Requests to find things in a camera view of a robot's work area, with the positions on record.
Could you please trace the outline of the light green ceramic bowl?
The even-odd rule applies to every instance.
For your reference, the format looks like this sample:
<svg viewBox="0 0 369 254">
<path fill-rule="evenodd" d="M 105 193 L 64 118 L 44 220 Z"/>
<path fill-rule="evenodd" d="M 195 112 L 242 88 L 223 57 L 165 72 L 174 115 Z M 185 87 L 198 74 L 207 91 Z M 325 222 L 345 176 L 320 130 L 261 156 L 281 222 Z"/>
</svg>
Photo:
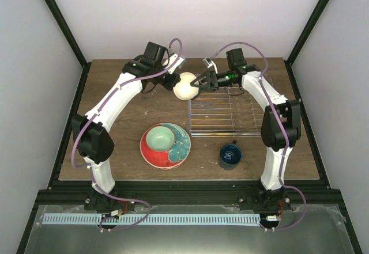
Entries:
<svg viewBox="0 0 369 254">
<path fill-rule="evenodd" d="M 166 151 L 174 142 L 174 133 L 165 126 L 155 126 L 146 135 L 146 144 L 154 151 Z"/>
</svg>

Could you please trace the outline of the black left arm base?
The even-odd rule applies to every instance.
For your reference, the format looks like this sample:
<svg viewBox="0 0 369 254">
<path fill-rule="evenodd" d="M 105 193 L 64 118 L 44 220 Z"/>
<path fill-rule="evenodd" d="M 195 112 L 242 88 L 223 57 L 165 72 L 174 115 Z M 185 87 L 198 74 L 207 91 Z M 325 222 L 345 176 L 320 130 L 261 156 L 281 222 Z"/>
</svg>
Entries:
<svg viewBox="0 0 369 254">
<path fill-rule="evenodd" d="M 135 204 L 109 198 L 95 190 L 89 193 L 85 200 L 84 209 L 87 211 L 111 212 L 113 210 L 132 211 Z"/>
</svg>

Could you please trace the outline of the white bowl with blue rim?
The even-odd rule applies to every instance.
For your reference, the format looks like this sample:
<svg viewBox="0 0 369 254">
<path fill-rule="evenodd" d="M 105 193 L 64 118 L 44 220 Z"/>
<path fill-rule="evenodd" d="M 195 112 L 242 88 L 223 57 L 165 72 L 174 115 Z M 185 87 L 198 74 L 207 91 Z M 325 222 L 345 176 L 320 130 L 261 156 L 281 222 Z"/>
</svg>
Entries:
<svg viewBox="0 0 369 254">
<path fill-rule="evenodd" d="M 175 96 L 183 101 L 188 101 L 196 97 L 199 93 L 199 88 L 190 85 L 197 78 L 196 75 L 190 72 L 184 72 L 179 77 L 180 81 L 173 88 Z"/>
</svg>

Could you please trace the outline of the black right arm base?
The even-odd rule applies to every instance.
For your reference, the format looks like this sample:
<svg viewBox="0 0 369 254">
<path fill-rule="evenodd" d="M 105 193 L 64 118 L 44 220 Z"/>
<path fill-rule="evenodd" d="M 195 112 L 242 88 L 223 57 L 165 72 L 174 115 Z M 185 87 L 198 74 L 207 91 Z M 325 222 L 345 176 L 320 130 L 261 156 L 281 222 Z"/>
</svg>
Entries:
<svg viewBox="0 0 369 254">
<path fill-rule="evenodd" d="M 246 187 L 238 191 L 237 199 L 242 210 L 279 211 L 290 210 L 291 204 L 286 202 L 285 190 L 274 191 L 264 188 Z"/>
</svg>

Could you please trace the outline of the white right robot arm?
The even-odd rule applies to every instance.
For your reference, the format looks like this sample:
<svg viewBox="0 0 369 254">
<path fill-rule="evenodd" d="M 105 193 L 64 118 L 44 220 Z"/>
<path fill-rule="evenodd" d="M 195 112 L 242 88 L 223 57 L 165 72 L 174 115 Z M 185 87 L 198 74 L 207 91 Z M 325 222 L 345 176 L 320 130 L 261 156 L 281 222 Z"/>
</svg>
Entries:
<svg viewBox="0 0 369 254">
<path fill-rule="evenodd" d="M 268 210 L 277 202 L 273 192 L 285 186 L 284 173 L 290 153 L 301 137 L 300 104 L 289 100 L 264 77 L 264 71 L 249 65 L 241 48 L 226 52 L 229 70 L 218 73 L 213 58 L 205 58 L 207 70 L 190 82 L 201 91 L 237 84 L 249 92 L 263 110 L 261 138 L 266 146 L 266 161 L 260 182 L 264 190 L 257 193 L 257 205 Z"/>
</svg>

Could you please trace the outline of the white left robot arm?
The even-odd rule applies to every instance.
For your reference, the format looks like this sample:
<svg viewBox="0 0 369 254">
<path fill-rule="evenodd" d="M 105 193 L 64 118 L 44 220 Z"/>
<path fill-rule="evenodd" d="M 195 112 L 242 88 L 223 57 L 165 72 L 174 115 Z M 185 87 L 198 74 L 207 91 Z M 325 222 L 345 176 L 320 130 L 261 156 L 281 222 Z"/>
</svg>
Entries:
<svg viewBox="0 0 369 254">
<path fill-rule="evenodd" d="M 149 42 L 142 55 L 124 65 L 112 88 L 90 111 L 72 118 L 71 164 L 79 168 L 75 156 L 78 153 L 83 157 L 81 166 L 89 170 L 92 188 L 99 192 L 97 202 L 105 210 L 112 210 L 118 203 L 117 194 L 112 192 L 115 180 L 110 156 L 114 142 L 110 130 L 126 105 L 142 92 L 147 83 L 174 87 L 175 82 L 179 81 L 174 71 L 184 61 L 182 53 L 182 50 L 175 53 L 171 47 Z"/>
</svg>

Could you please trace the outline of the wire dish rack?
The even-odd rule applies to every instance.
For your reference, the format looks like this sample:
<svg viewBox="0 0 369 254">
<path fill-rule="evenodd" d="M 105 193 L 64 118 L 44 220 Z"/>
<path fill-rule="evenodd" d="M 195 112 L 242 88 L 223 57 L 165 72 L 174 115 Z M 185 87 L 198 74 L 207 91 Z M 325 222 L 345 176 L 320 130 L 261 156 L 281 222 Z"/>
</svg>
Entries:
<svg viewBox="0 0 369 254">
<path fill-rule="evenodd" d="M 234 71 L 217 74 L 217 90 L 199 90 L 188 101 L 193 137 L 260 137 L 264 112 Z"/>
</svg>

